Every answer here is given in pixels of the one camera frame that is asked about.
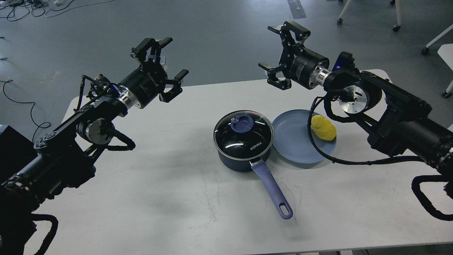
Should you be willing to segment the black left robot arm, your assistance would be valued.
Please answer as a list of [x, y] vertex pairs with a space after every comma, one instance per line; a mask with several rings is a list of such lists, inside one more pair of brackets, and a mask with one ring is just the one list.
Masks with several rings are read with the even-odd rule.
[[[143, 109], [154, 98], [168, 103], [182, 92], [181, 70], [173, 79], [161, 63], [161, 50], [172, 42], [145, 38], [131, 49], [137, 69], [115, 84], [102, 74], [95, 79], [83, 76], [77, 107], [66, 121], [37, 139], [33, 145], [19, 142], [19, 134], [8, 138], [1, 128], [1, 254], [22, 255], [25, 244], [36, 232], [37, 221], [51, 223], [36, 252], [43, 255], [58, 230], [58, 220], [35, 211], [47, 199], [65, 188], [78, 188], [95, 176], [95, 162], [105, 150], [131, 151], [134, 141], [117, 130], [116, 117], [125, 117], [131, 107]], [[86, 81], [89, 101], [81, 104]]]

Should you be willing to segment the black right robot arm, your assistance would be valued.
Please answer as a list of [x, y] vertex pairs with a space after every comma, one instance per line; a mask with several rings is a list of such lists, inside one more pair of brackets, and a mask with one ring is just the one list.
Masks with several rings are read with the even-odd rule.
[[[296, 82], [306, 89], [322, 86], [326, 94], [316, 97], [309, 110], [306, 134], [312, 146], [332, 163], [385, 165], [419, 161], [437, 170], [437, 175], [416, 176], [411, 189], [431, 216], [451, 221], [452, 214], [437, 210], [421, 191], [426, 182], [444, 182], [452, 197], [452, 132], [428, 118], [431, 106], [424, 100], [369, 71], [359, 71], [351, 53], [341, 52], [329, 69], [329, 59], [304, 46], [310, 30], [295, 21], [268, 26], [280, 36], [282, 55], [277, 67], [261, 62], [267, 82], [282, 90]], [[315, 143], [310, 126], [317, 106], [323, 103], [327, 116], [340, 123], [357, 123], [368, 133], [372, 149], [387, 158], [375, 161], [346, 161], [323, 152]]]

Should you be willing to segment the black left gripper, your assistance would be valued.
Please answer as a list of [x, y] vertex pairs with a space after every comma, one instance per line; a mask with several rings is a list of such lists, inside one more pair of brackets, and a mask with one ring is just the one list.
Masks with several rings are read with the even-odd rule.
[[[161, 56], [161, 51], [173, 41], [172, 37], [164, 39], [145, 38], [131, 49], [130, 56], [140, 63], [140, 66], [122, 79], [118, 85], [129, 90], [136, 98], [135, 106], [143, 109], [157, 95], [161, 102], [169, 103], [182, 91], [183, 78], [189, 74], [187, 69], [182, 69], [173, 79], [168, 75], [163, 66], [166, 57]], [[166, 85], [172, 85], [165, 92]]]

